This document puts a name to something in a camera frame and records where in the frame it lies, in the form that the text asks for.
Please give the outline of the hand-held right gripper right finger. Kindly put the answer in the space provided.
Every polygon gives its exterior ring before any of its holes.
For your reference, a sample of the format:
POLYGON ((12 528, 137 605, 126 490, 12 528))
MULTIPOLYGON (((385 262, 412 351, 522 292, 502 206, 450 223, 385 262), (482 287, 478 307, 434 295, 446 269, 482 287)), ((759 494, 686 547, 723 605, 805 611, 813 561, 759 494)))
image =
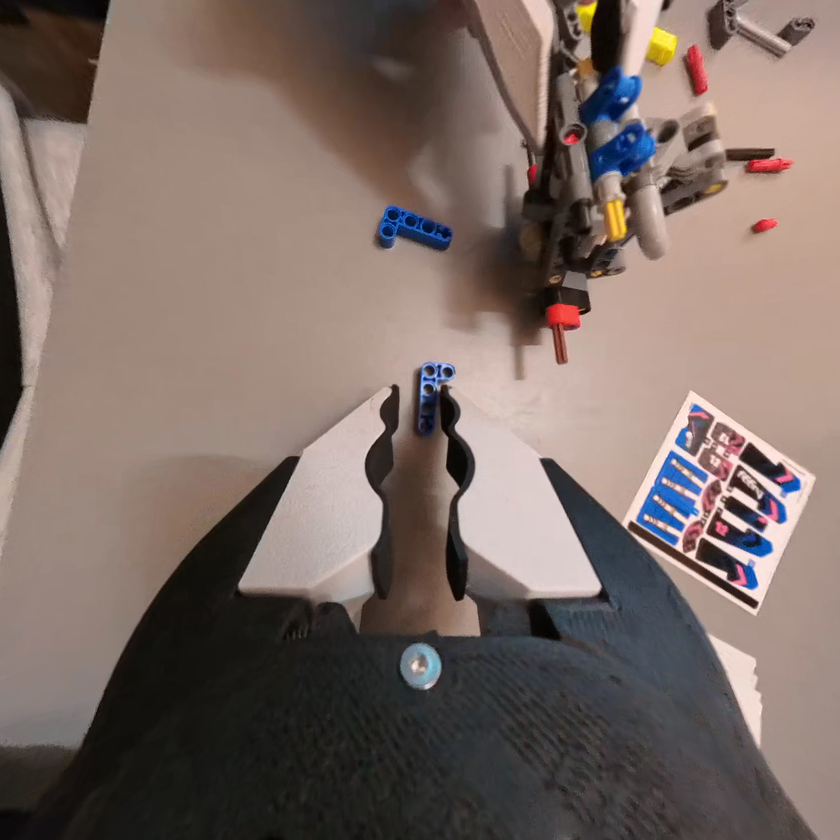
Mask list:
POLYGON ((550 606, 598 604, 602 581, 537 451, 452 386, 439 415, 455 483, 446 574, 479 632, 533 634, 550 606))

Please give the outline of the white fuzzy cloth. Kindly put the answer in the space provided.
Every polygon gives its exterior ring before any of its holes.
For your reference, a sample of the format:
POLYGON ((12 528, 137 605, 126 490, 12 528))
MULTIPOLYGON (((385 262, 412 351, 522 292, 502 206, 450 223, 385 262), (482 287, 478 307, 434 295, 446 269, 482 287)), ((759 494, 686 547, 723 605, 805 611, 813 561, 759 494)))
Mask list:
POLYGON ((22 468, 54 285, 60 276, 70 207, 87 139, 88 129, 82 123, 26 118, 11 92, 2 87, 2 201, 6 213, 2 232, 11 247, 23 390, 3 437, 1 543, 7 538, 22 468))

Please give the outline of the lego sticker sheet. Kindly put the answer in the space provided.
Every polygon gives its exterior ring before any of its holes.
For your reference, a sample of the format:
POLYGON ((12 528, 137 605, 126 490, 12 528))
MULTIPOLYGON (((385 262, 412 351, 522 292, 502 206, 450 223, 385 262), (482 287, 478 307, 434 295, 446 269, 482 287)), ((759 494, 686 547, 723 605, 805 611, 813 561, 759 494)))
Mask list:
POLYGON ((689 392, 623 525, 653 555, 756 616, 815 483, 689 392))

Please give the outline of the white paper stack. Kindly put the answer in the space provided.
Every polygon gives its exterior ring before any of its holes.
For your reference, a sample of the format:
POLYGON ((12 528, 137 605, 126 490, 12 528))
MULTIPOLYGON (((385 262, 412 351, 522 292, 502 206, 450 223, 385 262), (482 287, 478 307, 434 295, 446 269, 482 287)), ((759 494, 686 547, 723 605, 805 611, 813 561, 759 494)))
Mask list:
POLYGON ((741 713, 756 744, 762 746, 763 699, 756 658, 717 637, 708 636, 730 681, 741 713))

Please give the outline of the partly built lego vehicle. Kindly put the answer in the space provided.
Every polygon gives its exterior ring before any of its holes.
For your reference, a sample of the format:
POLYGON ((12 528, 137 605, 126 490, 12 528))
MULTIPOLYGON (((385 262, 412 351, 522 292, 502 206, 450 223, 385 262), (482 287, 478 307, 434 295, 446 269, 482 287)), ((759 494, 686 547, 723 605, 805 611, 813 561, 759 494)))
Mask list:
POLYGON ((595 11, 585 29, 583 3, 551 3, 549 118, 542 151, 524 141, 519 248, 539 269, 532 298, 556 363, 566 364, 566 335, 592 308, 588 281, 624 272, 632 242, 646 259, 661 259, 667 217, 721 193, 728 181, 715 108, 644 119, 643 66, 594 66, 595 11))

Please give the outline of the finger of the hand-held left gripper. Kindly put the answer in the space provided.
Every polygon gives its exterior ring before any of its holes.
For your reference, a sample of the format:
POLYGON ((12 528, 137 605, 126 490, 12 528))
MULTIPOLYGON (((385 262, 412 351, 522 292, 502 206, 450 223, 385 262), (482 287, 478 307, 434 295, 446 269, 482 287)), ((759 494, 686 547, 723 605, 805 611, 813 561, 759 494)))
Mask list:
POLYGON ((642 66, 664 6, 664 1, 596 2, 594 66, 642 66))
POLYGON ((550 108, 557 19, 548 1, 465 1, 477 38, 511 118, 530 151, 542 151, 550 108))

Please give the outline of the blue L-shaped lego beam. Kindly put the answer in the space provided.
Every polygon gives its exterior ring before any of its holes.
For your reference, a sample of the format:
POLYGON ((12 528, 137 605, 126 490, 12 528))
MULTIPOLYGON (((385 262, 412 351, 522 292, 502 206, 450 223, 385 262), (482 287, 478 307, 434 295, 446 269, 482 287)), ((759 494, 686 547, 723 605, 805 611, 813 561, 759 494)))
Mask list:
POLYGON ((436 251, 446 251, 452 245, 454 232, 451 227, 429 217, 400 206, 389 205, 379 223, 376 241, 384 249, 390 249, 399 238, 436 251))
POLYGON ((416 373, 416 433, 427 437, 434 433, 438 420, 439 395, 443 385, 451 383, 456 368, 446 362, 426 362, 416 373))

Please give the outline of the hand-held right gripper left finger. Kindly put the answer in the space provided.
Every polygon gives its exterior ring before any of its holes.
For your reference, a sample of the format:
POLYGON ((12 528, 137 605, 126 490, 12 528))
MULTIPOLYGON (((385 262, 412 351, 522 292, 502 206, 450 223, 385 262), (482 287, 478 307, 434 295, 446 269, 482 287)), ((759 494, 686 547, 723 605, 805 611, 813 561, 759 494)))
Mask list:
POLYGON ((392 587, 384 482, 394 467, 400 389, 382 388, 307 446, 238 583, 249 596, 340 604, 355 628, 392 587))

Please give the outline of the grey axle with connectors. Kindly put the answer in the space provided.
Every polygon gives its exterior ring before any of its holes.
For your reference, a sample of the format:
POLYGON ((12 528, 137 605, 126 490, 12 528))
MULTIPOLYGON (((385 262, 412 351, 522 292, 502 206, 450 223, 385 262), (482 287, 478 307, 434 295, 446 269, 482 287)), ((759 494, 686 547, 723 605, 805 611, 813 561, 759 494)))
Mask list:
POLYGON ((798 46, 815 28, 813 17, 793 17, 778 34, 755 23, 741 12, 745 1, 716 1, 707 10, 707 32, 710 47, 721 51, 733 37, 741 37, 775 58, 785 56, 798 46))

